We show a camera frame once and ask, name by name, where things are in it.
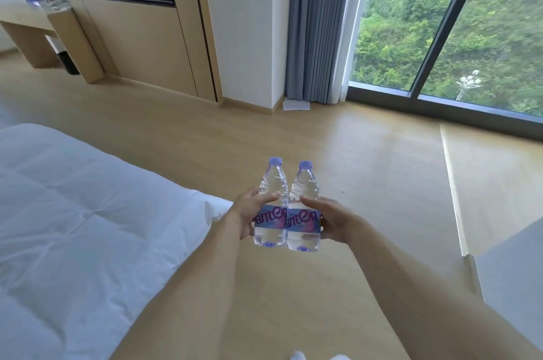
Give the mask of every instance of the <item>glass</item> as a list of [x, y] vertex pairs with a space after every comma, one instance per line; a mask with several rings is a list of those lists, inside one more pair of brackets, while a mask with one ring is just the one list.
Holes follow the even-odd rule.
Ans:
[[543, 0], [467, 0], [422, 93], [543, 116]]
[[411, 89], [451, 0], [367, 0], [350, 80]]

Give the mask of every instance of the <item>forearm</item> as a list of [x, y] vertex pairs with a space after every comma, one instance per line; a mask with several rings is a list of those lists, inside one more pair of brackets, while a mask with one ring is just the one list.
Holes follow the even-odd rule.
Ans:
[[345, 240], [412, 360], [541, 359], [479, 298], [448, 283], [359, 217]]
[[138, 317], [111, 360], [218, 355], [234, 294], [241, 226], [229, 214]]

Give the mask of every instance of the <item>white duvet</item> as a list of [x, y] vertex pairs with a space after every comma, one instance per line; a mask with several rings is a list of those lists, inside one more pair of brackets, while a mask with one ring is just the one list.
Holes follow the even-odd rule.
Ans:
[[230, 205], [56, 130], [0, 130], [0, 357], [107, 360]]

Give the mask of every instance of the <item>wooden floor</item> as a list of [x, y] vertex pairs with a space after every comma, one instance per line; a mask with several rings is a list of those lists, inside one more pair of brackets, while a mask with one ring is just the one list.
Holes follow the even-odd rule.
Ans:
[[466, 252], [478, 255], [543, 217], [543, 144], [441, 126]]
[[[258, 114], [151, 88], [86, 85], [61, 69], [0, 59], [0, 125], [53, 127], [185, 187], [233, 200], [268, 157], [287, 178], [312, 160], [322, 195], [356, 210], [404, 250], [471, 289], [460, 254], [439, 124], [346, 103]], [[259, 248], [244, 240], [222, 358], [353, 360], [407, 355], [349, 250]]]

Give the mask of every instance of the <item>bottle cap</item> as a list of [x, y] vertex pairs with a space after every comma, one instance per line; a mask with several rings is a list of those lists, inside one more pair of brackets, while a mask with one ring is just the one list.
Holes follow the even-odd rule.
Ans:
[[309, 160], [303, 160], [300, 162], [300, 170], [311, 170], [313, 168], [313, 163]]
[[283, 159], [280, 157], [270, 157], [270, 166], [280, 166], [283, 164]]

